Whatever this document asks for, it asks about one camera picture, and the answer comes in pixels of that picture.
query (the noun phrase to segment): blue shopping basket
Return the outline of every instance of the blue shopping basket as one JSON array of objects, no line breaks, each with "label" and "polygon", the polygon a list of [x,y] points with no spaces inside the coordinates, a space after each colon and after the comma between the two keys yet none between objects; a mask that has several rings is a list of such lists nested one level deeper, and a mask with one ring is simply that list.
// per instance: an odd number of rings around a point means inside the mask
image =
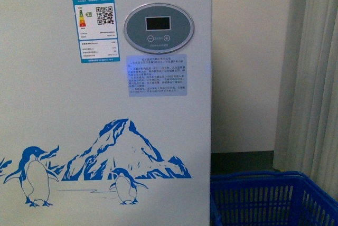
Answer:
[{"label": "blue shopping basket", "polygon": [[338,225],[338,203],[300,172],[211,177],[212,226]]}]

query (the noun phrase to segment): oval control panel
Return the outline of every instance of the oval control panel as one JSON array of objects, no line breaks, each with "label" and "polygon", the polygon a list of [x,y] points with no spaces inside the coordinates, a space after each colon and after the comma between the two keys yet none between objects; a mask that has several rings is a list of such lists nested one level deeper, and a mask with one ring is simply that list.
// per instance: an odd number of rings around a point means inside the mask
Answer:
[{"label": "oval control panel", "polygon": [[127,17],[124,33],[134,48],[164,54],[187,44],[194,33],[194,23],[189,14],[177,6],[153,3],[137,8]]}]

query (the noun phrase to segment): energy label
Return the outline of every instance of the energy label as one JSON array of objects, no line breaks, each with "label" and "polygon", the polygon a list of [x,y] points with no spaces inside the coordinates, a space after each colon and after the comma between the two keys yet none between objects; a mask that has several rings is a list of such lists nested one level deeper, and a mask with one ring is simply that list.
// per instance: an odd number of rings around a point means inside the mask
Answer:
[{"label": "energy label", "polygon": [[73,0],[81,62],[119,61],[114,0]]}]

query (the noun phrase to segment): blue penguin illustration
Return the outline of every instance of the blue penguin illustration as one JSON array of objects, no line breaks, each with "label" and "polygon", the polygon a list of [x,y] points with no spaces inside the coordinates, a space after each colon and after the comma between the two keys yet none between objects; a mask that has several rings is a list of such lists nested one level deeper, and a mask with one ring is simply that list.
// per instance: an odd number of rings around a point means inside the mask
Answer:
[{"label": "blue penguin illustration", "polygon": [[116,168],[112,172],[114,173],[115,182],[109,189],[116,188],[117,195],[122,201],[120,204],[136,204],[138,202],[136,199],[137,187],[141,186],[146,189],[148,189],[148,187],[142,183],[136,182],[126,169]]},{"label": "blue penguin illustration", "polygon": [[39,156],[46,153],[39,147],[28,147],[23,150],[22,158],[19,162],[18,169],[7,175],[4,184],[13,179],[18,178],[21,189],[26,196],[26,204],[30,206],[39,206],[36,201],[42,201],[43,206],[53,205],[48,203],[50,194],[49,179],[58,180],[58,177],[50,170],[46,169],[39,161]]}]

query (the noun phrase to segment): qr code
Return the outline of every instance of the qr code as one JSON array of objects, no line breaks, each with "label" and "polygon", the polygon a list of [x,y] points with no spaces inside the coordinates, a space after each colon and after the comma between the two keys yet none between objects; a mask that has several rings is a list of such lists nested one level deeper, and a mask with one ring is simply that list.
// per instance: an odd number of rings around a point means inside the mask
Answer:
[{"label": "qr code", "polygon": [[98,25],[114,24],[112,6],[96,7],[96,18]]}]

